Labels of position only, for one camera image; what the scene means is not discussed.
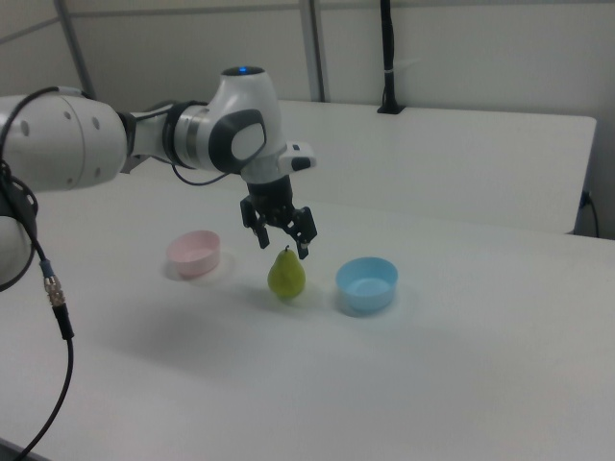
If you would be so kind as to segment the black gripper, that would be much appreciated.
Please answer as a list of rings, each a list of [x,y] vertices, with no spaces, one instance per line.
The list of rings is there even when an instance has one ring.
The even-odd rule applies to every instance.
[[[266,224],[285,228],[297,247],[300,260],[308,257],[308,246],[317,236],[317,228],[308,206],[294,209],[288,175],[268,183],[248,183],[249,195],[240,202],[243,226],[250,229],[265,249],[270,240]]]

